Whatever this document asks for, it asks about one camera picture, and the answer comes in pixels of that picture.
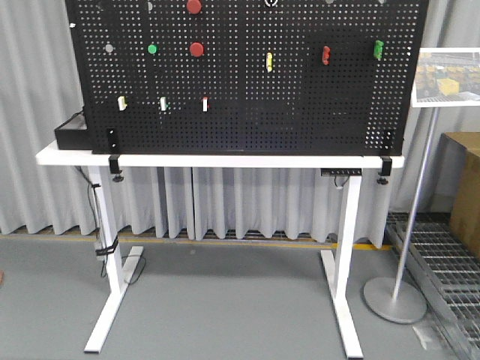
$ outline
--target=desk foot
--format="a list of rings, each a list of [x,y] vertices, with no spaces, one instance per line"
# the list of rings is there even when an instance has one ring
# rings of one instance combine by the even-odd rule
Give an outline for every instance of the desk foot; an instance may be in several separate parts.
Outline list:
[[[105,306],[100,314],[100,317],[97,320],[93,331],[91,332],[90,338],[88,339],[85,349],[85,353],[100,353],[102,346],[104,345],[107,335],[112,326],[113,320],[117,314],[117,311],[120,308],[123,297],[127,292],[128,282],[131,281],[132,275],[135,272],[135,268],[140,260],[140,255],[142,255],[143,246],[133,246],[128,254],[128,258],[123,265],[123,273],[125,282],[122,284],[120,293],[111,292],[108,299],[106,300]]]
[[[337,323],[340,329],[340,335],[343,341],[346,357],[350,359],[363,359],[362,348],[360,347],[359,337],[353,324],[352,314],[344,294],[337,295],[335,289],[335,259],[331,250],[321,250],[323,268],[330,289],[331,300],[335,313],[337,314]]]

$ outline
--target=gray floor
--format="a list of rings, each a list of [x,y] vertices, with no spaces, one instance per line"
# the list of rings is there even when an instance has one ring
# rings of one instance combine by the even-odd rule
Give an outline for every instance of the gray floor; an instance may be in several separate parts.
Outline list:
[[[108,293],[92,248],[0,238],[1,359],[344,359],[315,250],[189,244],[145,245],[102,353],[84,354]],[[365,358],[450,359],[366,308],[365,281],[394,273],[389,252],[354,251],[347,297]]]

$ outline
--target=black box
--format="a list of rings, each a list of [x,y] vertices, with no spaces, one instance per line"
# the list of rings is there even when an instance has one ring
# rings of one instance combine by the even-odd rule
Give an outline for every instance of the black box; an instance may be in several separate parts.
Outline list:
[[[78,113],[55,129],[60,150],[92,150],[85,117]]]

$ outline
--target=red peg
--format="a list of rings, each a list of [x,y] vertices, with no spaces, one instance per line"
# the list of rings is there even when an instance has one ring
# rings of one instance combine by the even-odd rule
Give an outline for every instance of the red peg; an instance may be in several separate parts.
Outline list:
[[[324,65],[330,65],[330,48],[328,46],[323,47],[322,62]]]
[[[202,10],[202,3],[200,0],[188,0],[187,10],[192,15],[197,15]]]
[[[192,43],[190,45],[190,53],[196,58],[199,58],[205,53],[205,49],[201,43]]]

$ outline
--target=cable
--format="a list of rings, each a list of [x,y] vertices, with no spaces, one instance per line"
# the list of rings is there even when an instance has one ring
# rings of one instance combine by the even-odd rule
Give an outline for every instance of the cable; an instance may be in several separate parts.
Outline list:
[[[344,188],[344,186],[347,184],[347,182],[348,182],[349,180],[350,180],[350,177],[347,176],[346,179],[345,179],[345,181],[343,182],[343,184],[342,184],[342,185],[339,185],[339,184],[337,184],[337,176],[335,176],[334,179],[333,179],[333,182],[334,182],[334,184],[335,184],[335,187],[336,187],[338,190],[340,190],[340,189],[343,189],[343,188]]]
[[[122,256],[121,259],[123,260],[123,259],[127,259],[127,258],[129,258],[129,257],[138,257],[140,260],[143,260],[143,266],[142,266],[142,268],[138,271],[138,273],[137,273],[137,275],[136,275],[136,277],[135,277],[135,280],[131,280],[130,282],[128,282],[128,281],[126,281],[126,280],[124,279],[124,282],[127,283],[128,285],[133,285],[133,284],[135,284],[135,283],[138,281],[138,279],[140,279],[140,276],[142,275],[143,270],[145,270],[145,267],[146,267],[146,265],[147,265],[147,259],[146,259],[145,257],[143,257],[143,255],[127,255],[127,256]]]
[[[88,205],[90,206],[91,214],[93,216],[93,221],[95,223],[95,241],[97,242],[100,239],[100,243],[102,248],[106,247],[105,244],[105,234],[104,230],[101,226],[101,213],[100,209],[98,207],[98,196],[97,196],[97,191],[95,190],[96,186],[93,184],[93,182],[89,179],[89,177],[83,172],[81,166],[75,166],[76,171],[80,173],[80,175],[83,177],[83,179],[87,182],[87,198],[88,198]],[[94,194],[94,205],[92,204],[92,200],[90,199],[90,189]],[[102,262],[102,269],[100,270],[100,277],[105,278],[107,276],[107,262],[108,262],[108,256],[105,256],[103,258]]]
[[[83,172],[81,166],[75,166],[75,169],[76,169],[76,171],[78,171],[80,173],[80,175],[83,177],[83,179],[87,182],[88,204],[90,205],[91,214],[93,215],[93,220],[95,222],[95,238],[96,238],[96,240],[98,240],[99,237],[100,237],[102,247],[106,248],[107,245],[105,244],[105,241],[104,241],[104,239],[105,239],[104,228],[101,226],[101,224],[102,224],[102,217],[101,216],[102,215],[101,215],[101,212],[100,212],[100,209],[99,209],[98,195],[97,195],[97,191],[96,191],[96,188],[97,188],[98,185],[92,183],[92,181],[89,179],[89,177]],[[92,201],[90,199],[90,189],[93,192],[94,204],[92,204]],[[140,279],[140,275],[142,275],[143,270],[145,269],[145,267],[147,265],[147,259],[145,257],[143,257],[143,255],[127,255],[127,256],[122,256],[121,259],[122,260],[127,259],[128,257],[139,257],[141,260],[143,260],[143,266],[138,271],[135,279],[131,280],[130,282],[125,281],[125,283],[127,283],[128,285],[133,285]],[[108,255],[106,255],[104,257],[104,260],[102,262],[102,269],[100,270],[100,277],[101,278],[105,278],[107,276],[107,263],[108,263]]]
[[[83,115],[83,110],[80,110],[79,112],[75,112],[68,120],[67,122],[69,122],[71,119],[75,118],[76,116],[78,115]]]

